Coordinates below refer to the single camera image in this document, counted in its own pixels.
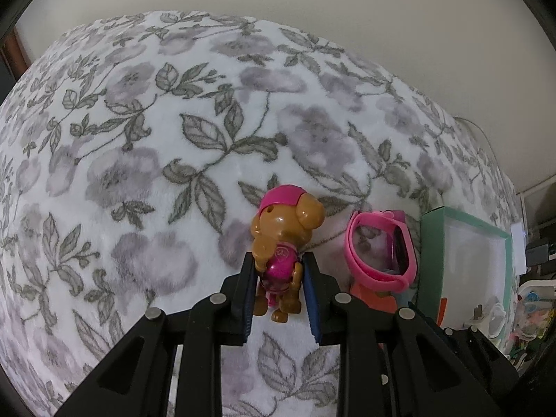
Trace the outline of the orange blue toy block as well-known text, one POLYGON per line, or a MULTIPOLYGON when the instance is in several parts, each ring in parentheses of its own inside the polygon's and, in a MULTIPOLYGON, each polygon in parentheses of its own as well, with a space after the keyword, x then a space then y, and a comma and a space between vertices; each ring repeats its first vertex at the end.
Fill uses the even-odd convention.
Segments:
POLYGON ((445 297, 442 297, 442 299, 440 299, 437 317, 436 317, 437 326, 441 326, 444 321, 447 305, 448 305, 448 300, 445 297))

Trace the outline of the pink kids watch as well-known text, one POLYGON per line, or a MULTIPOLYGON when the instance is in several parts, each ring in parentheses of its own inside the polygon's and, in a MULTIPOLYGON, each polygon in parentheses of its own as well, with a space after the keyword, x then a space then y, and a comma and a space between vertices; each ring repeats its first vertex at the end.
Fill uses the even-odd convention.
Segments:
POLYGON ((401 210, 354 213, 344 255, 354 282, 373 292, 400 294, 417 276, 417 256, 401 210))

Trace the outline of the black power adapter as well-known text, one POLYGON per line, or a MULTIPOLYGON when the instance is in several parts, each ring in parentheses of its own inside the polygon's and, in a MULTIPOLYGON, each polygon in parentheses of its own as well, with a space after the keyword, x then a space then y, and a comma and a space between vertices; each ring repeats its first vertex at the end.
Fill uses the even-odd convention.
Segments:
POLYGON ((473 310, 473 317, 471 319, 471 324, 478 325, 480 322, 482 322, 482 319, 483 319, 482 304, 479 304, 473 310))

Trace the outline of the brown pink puppy figurine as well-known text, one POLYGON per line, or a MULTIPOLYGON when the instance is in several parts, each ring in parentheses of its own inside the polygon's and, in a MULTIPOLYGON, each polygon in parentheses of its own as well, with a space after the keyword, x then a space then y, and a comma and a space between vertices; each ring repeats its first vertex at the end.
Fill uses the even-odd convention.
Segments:
POLYGON ((259 276, 255 316, 272 310, 271 320, 283 324, 290 315, 301 312, 300 250, 324 220, 323 204, 300 186, 276 186, 263 196, 251 223, 252 254, 259 276))

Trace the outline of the colourful toy pile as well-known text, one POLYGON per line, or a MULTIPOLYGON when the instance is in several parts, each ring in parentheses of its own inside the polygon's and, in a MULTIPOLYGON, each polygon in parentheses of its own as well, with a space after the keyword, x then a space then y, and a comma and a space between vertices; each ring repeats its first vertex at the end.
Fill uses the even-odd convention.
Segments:
POLYGON ((528 280, 519 286, 509 359, 520 369, 528 356, 527 348, 545 337, 555 319, 555 280, 528 280))

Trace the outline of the teal shallow cardboard tray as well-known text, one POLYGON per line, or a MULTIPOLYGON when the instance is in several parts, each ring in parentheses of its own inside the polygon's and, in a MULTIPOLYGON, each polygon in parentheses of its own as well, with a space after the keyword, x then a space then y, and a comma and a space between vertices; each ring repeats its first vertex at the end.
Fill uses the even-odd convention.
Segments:
POLYGON ((500 350, 510 338, 514 298, 512 237, 476 216, 444 206, 421 218, 417 308, 436 322, 440 299, 448 300, 440 328, 470 328, 473 309, 494 296, 506 315, 500 350))

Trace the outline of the floral grey white blanket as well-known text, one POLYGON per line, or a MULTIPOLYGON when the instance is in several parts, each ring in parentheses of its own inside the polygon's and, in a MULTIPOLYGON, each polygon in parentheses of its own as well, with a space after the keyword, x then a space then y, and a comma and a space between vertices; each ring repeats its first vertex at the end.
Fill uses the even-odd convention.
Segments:
POLYGON ((465 125, 382 66, 252 17, 155 11, 62 35, 1 107, 1 364, 51 416, 144 312, 240 269, 275 186, 326 219, 343 289, 356 211, 450 206, 501 229, 515 189, 465 125))

